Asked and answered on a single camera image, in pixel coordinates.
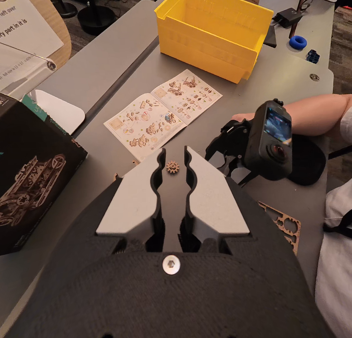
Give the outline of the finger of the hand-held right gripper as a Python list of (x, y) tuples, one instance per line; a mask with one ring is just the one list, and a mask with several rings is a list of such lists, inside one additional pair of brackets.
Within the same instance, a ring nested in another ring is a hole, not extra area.
[(230, 177), (232, 179), (244, 179), (251, 171), (248, 170), (247, 168), (240, 166), (238, 168), (235, 168), (232, 172)]

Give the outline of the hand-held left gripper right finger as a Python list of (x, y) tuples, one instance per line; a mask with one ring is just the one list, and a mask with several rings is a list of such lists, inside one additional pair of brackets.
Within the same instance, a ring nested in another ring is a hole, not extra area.
[(225, 175), (191, 147), (184, 147), (186, 182), (190, 191), (180, 225), (182, 251), (199, 251), (206, 239), (217, 247), (225, 238), (250, 234)]

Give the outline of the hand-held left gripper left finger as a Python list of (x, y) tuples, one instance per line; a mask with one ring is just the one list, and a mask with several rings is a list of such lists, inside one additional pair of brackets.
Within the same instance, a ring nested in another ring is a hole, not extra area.
[(162, 251), (165, 222), (161, 186), (166, 150), (160, 148), (126, 173), (97, 227), (97, 236), (138, 240), (147, 251)]

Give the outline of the thin wooden laser-cut sheet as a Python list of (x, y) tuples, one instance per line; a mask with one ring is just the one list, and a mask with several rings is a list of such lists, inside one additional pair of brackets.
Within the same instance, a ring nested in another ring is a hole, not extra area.
[(257, 201), (266, 213), (272, 218), (273, 222), (279, 228), (285, 239), (288, 241), (292, 250), (297, 256), (298, 245), (300, 241), (301, 222), (284, 212), (281, 212), (261, 201)]

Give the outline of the person's right forearm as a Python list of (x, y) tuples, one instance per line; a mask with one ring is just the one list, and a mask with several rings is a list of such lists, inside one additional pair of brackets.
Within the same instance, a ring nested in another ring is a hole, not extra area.
[(326, 135), (342, 139), (340, 123), (351, 108), (351, 94), (324, 94), (285, 105), (291, 116), (293, 134), (304, 136)]

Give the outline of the black model kit box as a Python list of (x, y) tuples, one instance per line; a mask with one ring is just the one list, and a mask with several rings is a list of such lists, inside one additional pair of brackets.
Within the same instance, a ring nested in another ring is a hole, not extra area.
[(21, 250), (87, 157), (33, 103), (0, 95), (0, 254)]

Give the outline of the assembly instruction booklet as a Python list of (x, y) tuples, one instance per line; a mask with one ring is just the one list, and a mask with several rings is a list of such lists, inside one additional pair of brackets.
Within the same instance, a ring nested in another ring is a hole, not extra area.
[(104, 126), (142, 162), (221, 98), (219, 91), (186, 69), (136, 98)]

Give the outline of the yellow plastic bin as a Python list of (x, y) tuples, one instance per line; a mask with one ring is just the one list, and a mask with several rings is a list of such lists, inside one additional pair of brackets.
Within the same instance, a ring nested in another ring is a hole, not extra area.
[(161, 53), (236, 84), (251, 75), (274, 14), (244, 0), (164, 0), (155, 13)]

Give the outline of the white rounded board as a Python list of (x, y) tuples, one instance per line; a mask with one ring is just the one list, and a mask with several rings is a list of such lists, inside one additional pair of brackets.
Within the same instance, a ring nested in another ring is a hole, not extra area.
[(72, 135), (85, 120), (84, 111), (42, 90), (34, 91), (37, 105), (65, 132)]

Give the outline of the black power adapter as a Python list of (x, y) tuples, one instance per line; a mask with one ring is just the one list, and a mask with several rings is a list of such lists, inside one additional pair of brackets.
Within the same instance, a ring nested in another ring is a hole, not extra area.
[(301, 12), (293, 8), (288, 8), (281, 12), (278, 12), (272, 20), (283, 28), (290, 28), (294, 24), (298, 23), (301, 20), (302, 16), (303, 15), (301, 14)]

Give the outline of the person's white shirt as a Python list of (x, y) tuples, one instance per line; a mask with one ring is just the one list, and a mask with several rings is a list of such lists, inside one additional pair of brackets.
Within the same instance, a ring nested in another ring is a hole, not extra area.
[(327, 193), (315, 301), (336, 337), (352, 336), (352, 180)]

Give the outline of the brown rod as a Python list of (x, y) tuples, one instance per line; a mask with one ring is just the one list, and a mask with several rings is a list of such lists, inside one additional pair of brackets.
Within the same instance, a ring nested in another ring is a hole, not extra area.
[[(301, 6), (303, 4), (304, 0), (299, 0), (298, 5), (297, 5), (297, 12), (301, 13)], [(298, 22), (294, 23), (291, 27), (290, 33), (289, 33), (289, 39), (291, 39), (295, 35), (295, 31), (297, 28)]]

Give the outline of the black floor stand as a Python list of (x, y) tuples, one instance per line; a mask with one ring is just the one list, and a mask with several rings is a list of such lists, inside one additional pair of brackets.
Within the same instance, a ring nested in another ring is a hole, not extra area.
[(84, 32), (98, 36), (117, 20), (117, 16), (108, 7), (91, 5), (81, 9), (77, 19)]

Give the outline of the black round stand base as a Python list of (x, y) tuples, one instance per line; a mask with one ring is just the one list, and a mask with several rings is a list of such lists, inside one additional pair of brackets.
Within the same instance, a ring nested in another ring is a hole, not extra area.
[(63, 19), (73, 18), (78, 13), (76, 6), (68, 2), (59, 2), (56, 9)]

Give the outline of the clear sign holder with paper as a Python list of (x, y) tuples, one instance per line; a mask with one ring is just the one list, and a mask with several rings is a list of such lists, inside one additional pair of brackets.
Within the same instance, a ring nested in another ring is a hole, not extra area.
[(1, 94), (21, 100), (58, 68), (64, 44), (29, 0), (0, 0)]

